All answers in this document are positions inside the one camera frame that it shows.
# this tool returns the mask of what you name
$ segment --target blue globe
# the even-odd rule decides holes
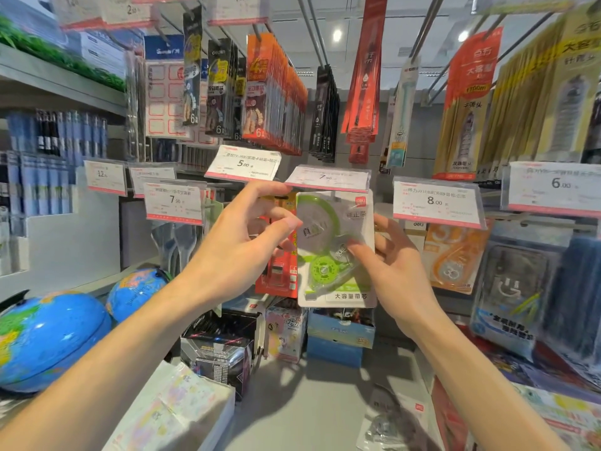
[[[0,314],[0,387],[47,388],[110,331],[93,296],[63,291],[21,301]]]
[[[141,269],[131,273],[110,290],[106,309],[122,323],[166,284],[165,274],[158,269]]]

